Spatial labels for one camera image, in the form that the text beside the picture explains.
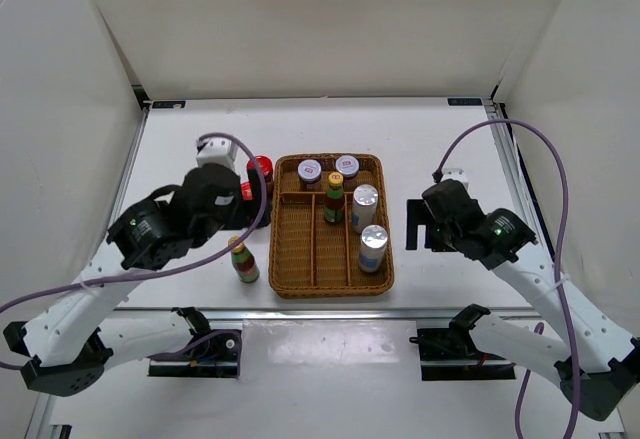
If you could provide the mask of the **silver top white can front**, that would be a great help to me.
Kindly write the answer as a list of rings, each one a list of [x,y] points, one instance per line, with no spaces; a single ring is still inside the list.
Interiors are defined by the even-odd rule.
[[[367,273],[376,272],[381,267],[388,244],[389,235],[383,226],[372,224],[364,228],[360,235],[359,268]]]

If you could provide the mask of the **silver white can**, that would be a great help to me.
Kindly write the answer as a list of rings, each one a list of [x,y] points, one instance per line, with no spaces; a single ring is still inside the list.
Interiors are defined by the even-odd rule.
[[[378,190],[373,185],[362,184],[354,190],[351,224],[356,233],[361,234],[366,227],[374,223],[378,199]]]
[[[372,224],[364,228],[360,235],[359,268],[367,273],[376,272],[381,267],[388,244],[389,235],[383,226]]]

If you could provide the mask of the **purple lid dark jar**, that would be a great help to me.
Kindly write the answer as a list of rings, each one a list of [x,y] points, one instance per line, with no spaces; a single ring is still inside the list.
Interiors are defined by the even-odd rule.
[[[317,160],[302,160],[298,165],[297,173],[302,191],[318,192],[322,189],[322,166]]]
[[[335,170],[343,176],[345,187],[351,187],[360,171],[359,160],[353,155],[341,155],[335,161]]]

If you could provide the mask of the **purple lid dark jar front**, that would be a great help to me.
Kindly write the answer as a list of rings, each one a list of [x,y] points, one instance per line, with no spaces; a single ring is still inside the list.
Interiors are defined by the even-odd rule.
[[[353,155],[341,155],[335,161],[335,170],[343,176],[345,187],[351,187],[360,171],[359,160]]]

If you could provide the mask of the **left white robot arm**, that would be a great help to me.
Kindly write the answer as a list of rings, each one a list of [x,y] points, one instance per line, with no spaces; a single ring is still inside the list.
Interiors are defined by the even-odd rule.
[[[26,357],[18,370],[27,389],[76,395],[106,371],[145,358],[207,363],[223,354],[231,330],[214,330],[195,307],[174,307],[157,319],[119,319],[117,306],[140,284],[168,277],[167,264],[205,245],[217,232],[248,237],[261,224],[269,186],[260,165],[247,167],[245,200],[234,170],[210,163],[190,170],[179,185],[162,186],[129,206],[109,227],[88,266],[37,317],[11,322],[8,348]]]

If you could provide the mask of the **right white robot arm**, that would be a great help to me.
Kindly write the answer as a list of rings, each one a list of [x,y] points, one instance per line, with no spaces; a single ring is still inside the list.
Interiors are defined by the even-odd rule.
[[[433,339],[413,341],[452,358],[483,354],[526,367],[557,386],[586,417],[603,421],[639,382],[639,340],[610,320],[569,278],[556,271],[532,229],[514,212],[486,214],[466,186],[443,180],[407,202],[406,247],[420,226],[433,252],[457,252],[517,291],[556,333],[538,336],[471,304]]]

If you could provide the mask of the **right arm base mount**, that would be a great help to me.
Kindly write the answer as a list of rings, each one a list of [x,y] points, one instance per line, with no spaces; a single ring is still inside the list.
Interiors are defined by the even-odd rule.
[[[514,365],[501,356],[480,351],[470,331],[490,310],[471,304],[447,327],[418,328],[408,341],[418,347],[423,382],[514,380]]]

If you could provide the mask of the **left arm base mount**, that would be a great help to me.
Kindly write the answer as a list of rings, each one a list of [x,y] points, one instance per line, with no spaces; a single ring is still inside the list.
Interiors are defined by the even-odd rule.
[[[202,344],[183,353],[163,353],[150,359],[152,378],[238,379],[242,354],[240,329],[216,329]]]

